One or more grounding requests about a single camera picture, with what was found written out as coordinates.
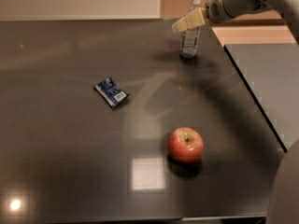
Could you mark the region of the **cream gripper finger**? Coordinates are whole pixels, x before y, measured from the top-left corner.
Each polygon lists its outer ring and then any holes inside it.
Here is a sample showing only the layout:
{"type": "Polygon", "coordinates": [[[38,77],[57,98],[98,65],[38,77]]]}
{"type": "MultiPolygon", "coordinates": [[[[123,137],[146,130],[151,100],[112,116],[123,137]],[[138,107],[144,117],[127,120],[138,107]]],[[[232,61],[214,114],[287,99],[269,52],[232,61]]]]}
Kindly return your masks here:
{"type": "Polygon", "coordinates": [[[183,18],[172,24],[172,31],[174,33],[182,33],[197,27],[200,27],[206,23],[206,13],[202,8],[196,8],[183,18]]]}

